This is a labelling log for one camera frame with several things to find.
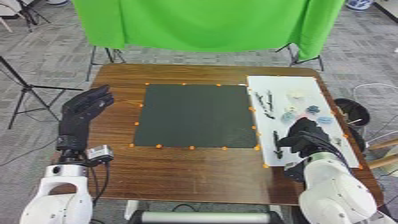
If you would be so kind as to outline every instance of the green backdrop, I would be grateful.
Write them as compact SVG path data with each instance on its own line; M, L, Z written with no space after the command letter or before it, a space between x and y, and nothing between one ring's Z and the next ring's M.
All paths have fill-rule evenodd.
M237 52L296 43L321 55L346 0L74 0L90 43Z

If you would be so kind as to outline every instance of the white wall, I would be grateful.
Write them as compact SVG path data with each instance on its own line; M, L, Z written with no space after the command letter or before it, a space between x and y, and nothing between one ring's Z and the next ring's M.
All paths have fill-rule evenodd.
M20 7L20 3L17 2L17 0L0 0L0 3L8 4L8 5L13 7L13 9L20 12L22 7ZM0 5L0 16L15 16L15 15L17 15L17 13L13 12L13 10L12 10L8 7L4 7L4 6Z
M378 3L398 18L398 0L378 0Z

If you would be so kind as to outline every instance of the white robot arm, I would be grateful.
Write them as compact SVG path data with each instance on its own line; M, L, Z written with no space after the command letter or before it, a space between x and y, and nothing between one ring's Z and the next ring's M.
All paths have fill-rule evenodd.
M72 184L76 194L51 195L56 187ZM93 199L88 191L86 167L54 165L47 167L40 192L22 214L22 224L88 224L93 216Z
M299 198L306 219L312 224L395 224L378 211L372 192L354 177L344 155L328 139L317 123L305 118L280 141L306 158L285 167L287 176L306 183Z

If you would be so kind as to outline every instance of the light stand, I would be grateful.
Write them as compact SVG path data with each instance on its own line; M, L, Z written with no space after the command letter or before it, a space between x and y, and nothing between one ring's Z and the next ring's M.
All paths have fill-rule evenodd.
M24 0L17 0L17 2L20 3L20 7L22 7L22 14L24 14L24 17L26 17L26 21L28 21L28 26L29 26L29 32L33 32L33 28L31 28L31 25L40 25L38 21L35 20L35 16L29 12L29 10L35 11L38 17L44 18L44 20L52 23L47 19L47 17L40 14L40 12L35 10L35 8L28 5L28 3L24 2Z
M17 103L17 109L15 109L15 113L13 113L13 117L12 117L12 121L10 121L10 129L13 128L13 124L15 124L15 120L17 120L17 115L22 114L22 113L29 113L33 111L40 111L40 110L49 110L51 114L54 115L58 121L60 121L60 117L51 109L61 95L65 94L67 90L74 90L74 91L84 91L83 89L76 89L76 88L65 88L65 87L56 87L56 86L38 86L38 85L33 85L28 83L28 81L24 80L15 68L12 67L4 57L0 56L0 63L4 64L17 80L19 80L19 83L22 85L22 95L20 95L20 99L19 99L19 103ZM52 102L47 104L45 100L42 99L36 91L35 91L35 88L40 88L40 89L58 89L58 90L63 90L61 93L58 94ZM20 111L20 107L22 107L22 102L24 102L24 97L26 97L26 94L31 93L36 100L40 101L42 105L44 105L44 108L38 108L38 109L33 109L33 110L26 110L26 111Z

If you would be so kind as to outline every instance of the chair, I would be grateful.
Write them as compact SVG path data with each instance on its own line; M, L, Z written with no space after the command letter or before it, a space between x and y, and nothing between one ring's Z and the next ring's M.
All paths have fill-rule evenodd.
M17 13L17 15L19 15L22 18L26 18L24 15L20 14L20 12L13 9L13 7L12 7L3 1L0 1L0 6L4 6L6 8L10 8L10 9L13 10L13 12ZM4 20L3 17L0 17L0 23L4 24L6 29L8 29L10 32L13 33L13 29L12 29L10 24L8 24L8 22L6 22L6 20Z

